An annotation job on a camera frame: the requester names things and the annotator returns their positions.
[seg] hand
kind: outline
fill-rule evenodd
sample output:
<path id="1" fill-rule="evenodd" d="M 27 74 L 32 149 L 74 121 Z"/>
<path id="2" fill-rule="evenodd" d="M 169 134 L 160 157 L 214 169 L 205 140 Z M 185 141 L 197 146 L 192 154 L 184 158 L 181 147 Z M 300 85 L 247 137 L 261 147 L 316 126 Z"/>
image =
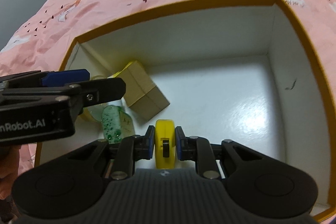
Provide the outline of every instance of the hand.
<path id="1" fill-rule="evenodd" d="M 4 200 L 11 194 L 20 161 L 20 145 L 9 147 L 6 155 L 0 158 L 0 199 Z"/>

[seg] cardboard box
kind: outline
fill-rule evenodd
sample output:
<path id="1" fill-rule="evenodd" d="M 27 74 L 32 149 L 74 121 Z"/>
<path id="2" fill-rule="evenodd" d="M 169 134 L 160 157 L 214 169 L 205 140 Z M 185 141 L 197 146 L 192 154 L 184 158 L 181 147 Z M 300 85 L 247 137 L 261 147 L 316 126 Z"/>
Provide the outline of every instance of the cardboard box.
<path id="1" fill-rule="evenodd" d="M 170 104 L 138 61 L 128 63 L 113 77 L 124 80 L 126 83 L 124 99 L 127 106 L 146 121 Z"/>

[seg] green droplets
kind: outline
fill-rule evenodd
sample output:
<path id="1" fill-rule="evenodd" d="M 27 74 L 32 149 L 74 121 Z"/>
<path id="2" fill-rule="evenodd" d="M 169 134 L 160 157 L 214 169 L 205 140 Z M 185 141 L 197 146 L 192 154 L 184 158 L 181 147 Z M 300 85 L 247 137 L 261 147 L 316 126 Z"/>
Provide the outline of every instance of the green droplets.
<path id="1" fill-rule="evenodd" d="M 115 131 L 115 136 L 116 137 L 119 137 L 121 135 L 121 130 L 120 129 L 117 129 L 116 131 Z"/>

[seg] box floor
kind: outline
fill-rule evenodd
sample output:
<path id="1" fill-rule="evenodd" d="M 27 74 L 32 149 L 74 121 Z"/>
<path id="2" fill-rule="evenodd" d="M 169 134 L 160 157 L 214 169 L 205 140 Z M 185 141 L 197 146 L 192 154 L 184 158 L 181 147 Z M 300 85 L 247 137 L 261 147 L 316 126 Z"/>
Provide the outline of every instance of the box floor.
<path id="1" fill-rule="evenodd" d="M 266 56 L 169 64 L 146 71 L 170 105 L 148 122 L 126 107 L 136 134 L 144 135 L 158 119 L 171 119 L 186 136 L 217 144 L 232 139 L 285 161 L 281 110 Z M 155 168 L 155 161 L 140 160 L 136 167 Z"/>

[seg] metal bolt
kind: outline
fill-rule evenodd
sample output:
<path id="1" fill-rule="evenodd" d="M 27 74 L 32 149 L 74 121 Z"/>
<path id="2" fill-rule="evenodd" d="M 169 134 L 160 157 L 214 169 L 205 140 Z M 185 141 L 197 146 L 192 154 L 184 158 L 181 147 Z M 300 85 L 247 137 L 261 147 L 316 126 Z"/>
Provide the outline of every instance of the metal bolt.
<path id="1" fill-rule="evenodd" d="M 217 171 L 208 170 L 203 173 L 206 179 L 218 179 L 221 175 Z"/>
<path id="2" fill-rule="evenodd" d="M 79 86 L 81 86 L 81 85 L 79 85 L 79 84 L 72 84 L 72 85 L 70 85 L 69 87 L 71 87 L 71 88 L 78 88 Z"/>
<path id="3" fill-rule="evenodd" d="M 127 174 L 123 171 L 115 171 L 111 174 L 111 177 L 115 180 L 123 180 L 127 178 Z"/>
<path id="4" fill-rule="evenodd" d="M 93 100 L 93 95 L 92 95 L 92 94 L 88 94 L 88 95 L 86 96 L 86 99 L 87 99 L 88 101 L 92 101 L 92 100 Z"/>
<path id="5" fill-rule="evenodd" d="M 66 101 L 66 100 L 69 100 L 69 99 L 70 99 L 70 97 L 69 97 L 69 96 L 66 96 L 66 95 L 57 96 L 57 97 L 55 98 L 55 100 L 58 101 L 58 102 Z"/>

